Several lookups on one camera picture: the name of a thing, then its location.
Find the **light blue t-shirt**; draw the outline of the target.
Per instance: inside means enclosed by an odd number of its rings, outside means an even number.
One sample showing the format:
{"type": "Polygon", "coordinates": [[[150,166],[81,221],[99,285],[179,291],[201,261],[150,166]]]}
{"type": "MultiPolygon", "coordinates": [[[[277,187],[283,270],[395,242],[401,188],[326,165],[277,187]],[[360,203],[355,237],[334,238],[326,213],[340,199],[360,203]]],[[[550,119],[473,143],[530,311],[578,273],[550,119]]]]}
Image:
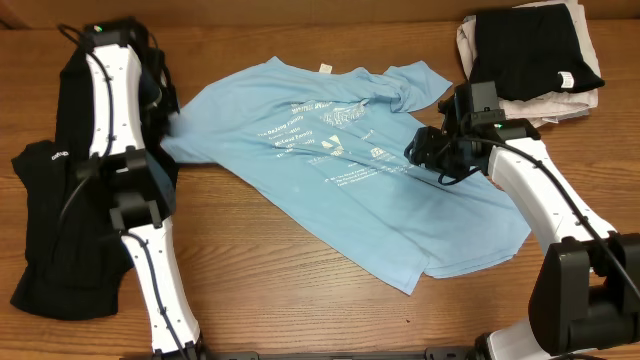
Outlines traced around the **light blue t-shirt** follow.
{"type": "Polygon", "coordinates": [[[300,69],[272,58],[205,87],[162,148],[217,164],[383,282],[411,293],[511,259],[530,229],[483,175],[450,186],[404,155],[415,112],[449,82],[424,62],[381,74],[300,69]]]}

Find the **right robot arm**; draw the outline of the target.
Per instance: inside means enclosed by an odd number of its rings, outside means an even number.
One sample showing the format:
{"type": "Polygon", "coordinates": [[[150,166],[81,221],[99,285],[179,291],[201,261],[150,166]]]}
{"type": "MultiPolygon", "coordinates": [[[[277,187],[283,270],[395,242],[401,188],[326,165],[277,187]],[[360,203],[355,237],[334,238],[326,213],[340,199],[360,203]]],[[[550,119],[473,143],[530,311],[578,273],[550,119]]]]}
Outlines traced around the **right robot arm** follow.
{"type": "Polygon", "coordinates": [[[481,172],[505,191],[545,252],[527,318],[436,347],[428,359],[589,359],[639,340],[639,236],[598,216],[552,162],[526,119],[509,120],[494,82],[465,83],[438,105],[439,128],[419,129],[410,163],[453,185],[481,172]]]}

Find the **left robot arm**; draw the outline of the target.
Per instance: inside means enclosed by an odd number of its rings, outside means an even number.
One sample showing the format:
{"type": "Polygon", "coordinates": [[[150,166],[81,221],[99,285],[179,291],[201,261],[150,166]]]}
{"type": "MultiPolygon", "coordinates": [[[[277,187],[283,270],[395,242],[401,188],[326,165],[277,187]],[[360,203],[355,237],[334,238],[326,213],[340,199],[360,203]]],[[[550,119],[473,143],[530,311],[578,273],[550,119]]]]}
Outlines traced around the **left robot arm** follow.
{"type": "Polygon", "coordinates": [[[133,17],[57,29],[84,54],[92,81],[92,137],[73,192],[87,192],[108,212],[128,251],[148,312],[151,358],[205,359],[173,245],[176,183],[159,149],[180,110],[165,54],[133,17]]]}

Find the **folded grey garment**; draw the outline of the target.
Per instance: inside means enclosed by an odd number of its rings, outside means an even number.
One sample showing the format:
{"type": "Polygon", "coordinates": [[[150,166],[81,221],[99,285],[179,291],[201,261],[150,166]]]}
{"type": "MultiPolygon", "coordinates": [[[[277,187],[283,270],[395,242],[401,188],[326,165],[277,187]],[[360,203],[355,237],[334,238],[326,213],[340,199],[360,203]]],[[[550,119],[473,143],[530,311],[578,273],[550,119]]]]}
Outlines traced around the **folded grey garment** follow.
{"type": "Polygon", "coordinates": [[[588,114],[589,114],[589,110],[585,109],[582,111],[577,111],[577,112],[568,113],[568,114],[545,116],[545,117],[541,117],[540,120],[546,123],[559,123],[562,120],[583,117],[583,116],[587,116],[588,114]]]}

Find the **folded black garment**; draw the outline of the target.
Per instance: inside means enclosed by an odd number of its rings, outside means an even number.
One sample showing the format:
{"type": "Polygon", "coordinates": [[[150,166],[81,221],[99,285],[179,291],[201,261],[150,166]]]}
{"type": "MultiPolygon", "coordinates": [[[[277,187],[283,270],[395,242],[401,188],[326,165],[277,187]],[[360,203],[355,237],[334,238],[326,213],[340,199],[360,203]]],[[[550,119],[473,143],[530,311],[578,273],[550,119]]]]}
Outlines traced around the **folded black garment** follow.
{"type": "Polygon", "coordinates": [[[584,60],[564,4],[480,12],[475,45],[470,81],[494,82],[504,100],[529,101],[550,92],[582,93],[605,85],[584,60]]]}

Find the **black garment under blue shirt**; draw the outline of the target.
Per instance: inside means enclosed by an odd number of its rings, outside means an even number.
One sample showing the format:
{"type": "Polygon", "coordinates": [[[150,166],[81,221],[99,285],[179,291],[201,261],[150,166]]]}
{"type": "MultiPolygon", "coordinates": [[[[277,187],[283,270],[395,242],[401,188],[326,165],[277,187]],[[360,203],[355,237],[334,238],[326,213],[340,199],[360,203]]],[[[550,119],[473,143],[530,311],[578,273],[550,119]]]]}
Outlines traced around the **black garment under blue shirt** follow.
{"type": "MultiPolygon", "coordinates": [[[[87,192],[73,192],[92,130],[91,74],[76,50],[60,74],[54,139],[28,144],[12,161],[27,192],[27,266],[11,298],[24,312],[82,321],[118,310],[119,287],[132,260],[108,212],[93,205],[87,192]]],[[[177,183],[177,164],[160,142],[159,149],[177,183]]]]}

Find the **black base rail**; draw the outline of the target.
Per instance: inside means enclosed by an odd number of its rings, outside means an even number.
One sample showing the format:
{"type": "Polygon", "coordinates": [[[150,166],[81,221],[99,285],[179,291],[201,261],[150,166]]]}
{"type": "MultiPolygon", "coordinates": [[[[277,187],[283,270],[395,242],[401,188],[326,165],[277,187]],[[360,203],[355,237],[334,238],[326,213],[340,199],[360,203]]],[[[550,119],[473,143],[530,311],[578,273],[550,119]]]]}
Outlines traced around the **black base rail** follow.
{"type": "Polygon", "coordinates": [[[465,360],[472,350],[469,346],[430,347],[409,352],[337,352],[259,354],[257,352],[216,353],[204,345],[188,345],[182,351],[162,353],[154,350],[150,355],[126,355],[122,360],[465,360]]]}

